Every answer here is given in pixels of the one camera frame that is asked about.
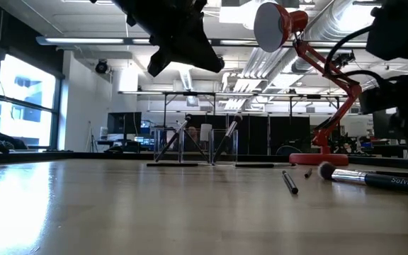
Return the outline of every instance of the lamp arm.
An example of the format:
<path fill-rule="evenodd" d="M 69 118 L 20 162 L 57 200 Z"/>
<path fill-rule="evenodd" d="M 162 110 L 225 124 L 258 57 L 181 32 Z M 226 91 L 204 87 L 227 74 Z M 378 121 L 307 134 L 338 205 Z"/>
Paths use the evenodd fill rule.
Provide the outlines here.
<path fill-rule="evenodd" d="M 320 62 L 325 63 L 325 58 L 314 50 L 308 42 L 303 40 L 296 40 L 294 42 L 294 48 L 297 52 L 298 57 L 304 59 L 304 61 L 311 64 L 316 70 L 322 73 L 323 77 L 334 82 L 338 87 L 343 89 L 347 93 L 347 100 L 343 105 L 338 109 L 338 111 L 328 120 L 325 120 L 321 125 L 317 126 L 314 129 L 314 139 L 312 140 L 313 145 L 320 146 L 322 148 L 321 153 L 328 154 L 330 153 L 330 148 L 328 146 L 328 136 L 332 133 L 335 127 L 338 125 L 339 121 L 344 117 L 347 111 L 352 107 L 353 103 L 360 96 L 362 89 L 360 83 L 353 79 L 345 76 L 341 70 L 337 69 L 333 64 L 330 64 L 330 68 L 336 74 L 341 74 L 338 78 L 325 75 L 324 67 L 314 61 L 310 56 L 307 55 L 309 52 L 313 57 L 318 59 Z"/>

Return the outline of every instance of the table surface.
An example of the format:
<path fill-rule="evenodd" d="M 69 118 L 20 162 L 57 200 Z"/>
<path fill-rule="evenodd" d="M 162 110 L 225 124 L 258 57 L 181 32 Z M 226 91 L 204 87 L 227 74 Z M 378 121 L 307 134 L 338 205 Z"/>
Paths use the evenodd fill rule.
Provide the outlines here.
<path fill-rule="evenodd" d="M 145 164 L 0 166 L 0 254 L 408 254 L 408 194 L 305 179 L 306 166 Z"/>

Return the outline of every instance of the red desk lamp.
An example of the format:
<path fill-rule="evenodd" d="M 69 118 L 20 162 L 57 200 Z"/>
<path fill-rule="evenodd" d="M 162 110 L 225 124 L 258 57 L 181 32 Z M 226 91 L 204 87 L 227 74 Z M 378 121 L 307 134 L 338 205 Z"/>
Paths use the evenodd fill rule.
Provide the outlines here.
<path fill-rule="evenodd" d="M 304 11 L 293 11 L 288 13 L 285 8 L 274 3 L 262 4 L 256 14 L 254 21 L 254 35 L 259 47 L 266 52 L 275 52 L 293 34 L 295 36 L 294 48 L 298 57 L 310 63 L 324 77 L 333 81 L 343 89 L 348 98 L 346 102 L 330 119 L 324 121 L 314 129 L 313 145 L 321 147 L 320 154 L 291 154 L 289 161 L 292 164 L 319 165 L 322 162 L 330 162 L 335 166 L 346 166 L 349 158 L 345 154 L 331 154 L 328 146 L 328 136 L 332 133 L 344 114 L 351 108 L 358 96 L 361 94 L 361 86 L 357 81 L 341 75 L 337 78 L 329 76 L 324 72 L 324 67 L 315 62 L 310 56 L 325 63 L 325 58 L 316 52 L 309 44 L 300 39 L 300 34 L 308 24 L 308 15 Z M 330 64 L 331 70 L 336 74 L 342 74 L 334 65 Z"/>

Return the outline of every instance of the black pen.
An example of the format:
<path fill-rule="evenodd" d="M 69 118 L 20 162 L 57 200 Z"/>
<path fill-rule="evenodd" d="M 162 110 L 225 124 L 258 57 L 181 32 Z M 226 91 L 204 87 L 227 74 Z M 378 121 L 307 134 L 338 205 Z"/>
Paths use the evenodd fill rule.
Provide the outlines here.
<path fill-rule="evenodd" d="M 292 194 L 295 195 L 295 194 L 298 193 L 297 186 L 295 185 L 294 181 L 292 180 L 292 178 L 289 176 L 288 172 L 286 172 L 286 171 L 283 171 L 283 180 L 286 183 L 286 185 L 288 186 L 289 191 Z"/>
<path fill-rule="evenodd" d="M 305 174 L 305 178 L 308 179 L 312 175 L 312 169 L 308 170 Z"/>

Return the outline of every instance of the red base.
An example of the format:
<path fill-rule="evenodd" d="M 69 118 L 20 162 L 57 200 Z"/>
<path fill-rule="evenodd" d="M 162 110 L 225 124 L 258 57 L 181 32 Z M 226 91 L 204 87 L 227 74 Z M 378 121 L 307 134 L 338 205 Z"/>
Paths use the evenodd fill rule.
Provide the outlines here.
<path fill-rule="evenodd" d="M 349 158 L 344 154 L 291 154 L 289 163 L 318 166 L 322 162 L 332 163 L 334 166 L 348 166 Z"/>

